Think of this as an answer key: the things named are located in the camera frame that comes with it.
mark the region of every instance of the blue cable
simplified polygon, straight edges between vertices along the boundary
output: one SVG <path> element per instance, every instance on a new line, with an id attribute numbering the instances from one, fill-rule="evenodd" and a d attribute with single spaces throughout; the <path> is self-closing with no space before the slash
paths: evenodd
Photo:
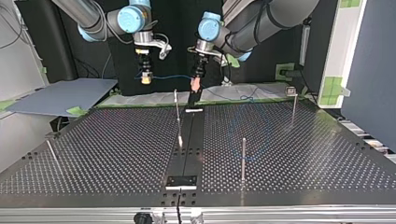
<path id="1" fill-rule="evenodd" d="M 140 76 L 142 74 L 142 71 L 140 71 L 136 77 L 134 77 L 134 79 L 142 79 L 142 77 Z M 174 75 L 174 76 L 169 76 L 169 77 L 153 77 L 153 79 L 159 79 L 159 80 L 166 80 L 166 79 L 170 79 L 170 78 L 187 78 L 187 79 L 191 79 L 191 77 L 189 76 L 185 76 L 185 75 Z"/>

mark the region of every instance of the metal rod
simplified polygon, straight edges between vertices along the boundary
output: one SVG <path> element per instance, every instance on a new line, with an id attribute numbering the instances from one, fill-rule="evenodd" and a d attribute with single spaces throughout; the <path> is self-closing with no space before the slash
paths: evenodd
<path id="1" fill-rule="evenodd" d="M 53 150 L 52 143 L 50 142 L 49 139 L 47 139 L 47 145 L 49 146 L 49 150 L 50 150 L 50 153 L 52 154 L 53 159 L 58 161 L 58 158 L 56 157 L 55 151 Z"/>
<path id="2" fill-rule="evenodd" d="M 181 137 L 181 124 L 180 124 L 181 120 L 180 120 L 180 113 L 178 110 L 177 90 L 175 90 L 175 104 L 176 104 L 177 127 L 178 127 L 177 139 L 178 139 L 178 144 L 180 145 L 180 147 L 183 147 L 183 138 Z"/>
<path id="3" fill-rule="evenodd" d="M 246 156 L 247 156 L 247 139 L 242 139 L 242 184 L 245 184 L 245 169 L 246 169 Z"/>
<path id="4" fill-rule="evenodd" d="M 298 101 L 298 94 L 296 94 L 296 95 L 294 96 L 293 120 L 294 120 L 294 116 L 296 115 L 297 101 Z"/>

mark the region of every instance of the green tape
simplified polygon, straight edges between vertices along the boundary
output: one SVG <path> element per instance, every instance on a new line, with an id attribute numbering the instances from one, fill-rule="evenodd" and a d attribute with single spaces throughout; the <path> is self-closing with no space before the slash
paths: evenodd
<path id="1" fill-rule="evenodd" d="M 232 67 L 234 67 L 234 68 L 241 67 L 241 65 L 239 64 L 238 60 L 235 59 L 235 57 L 233 55 L 227 54 L 227 60 L 228 60 L 228 63 L 231 64 Z"/>
<path id="2" fill-rule="evenodd" d="M 320 98 L 321 105 L 337 105 L 338 97 L 341 95 L 341 77 L 326 77 Z"/>
<path id="3" fill-rule="evenodd" d="M 15 104 L 14 100 L 0 101 L 0 112 L 5 111 L 7 107 Z"/>
<path id="4" fill-rule="evenodd" d="M 71 115 L 79 116 L 79 117 L 86 115 L 88 113 L 88 111 L 81 109 L 81 107 L 79 107 L 79 106 L 72 107 L 72 108 L 66 110 L 66 112 Z"/>
<path id="5" fill-rule="evenodd" d="M 282 70 L 294 71 L 294 66 L 295 66 L 294 63 L 277 64 L 275 80 L 276 81 L 293 81 L 292 77 L 285 77 L 285 76 L 280 75 L 280 71 L 282 71 Z"/>
<path id="6" fill-rule="evenodd" d="M 341 0 L 340 8 L 358 7 L 360 5 L 361 5 L 361 0 Z"/>

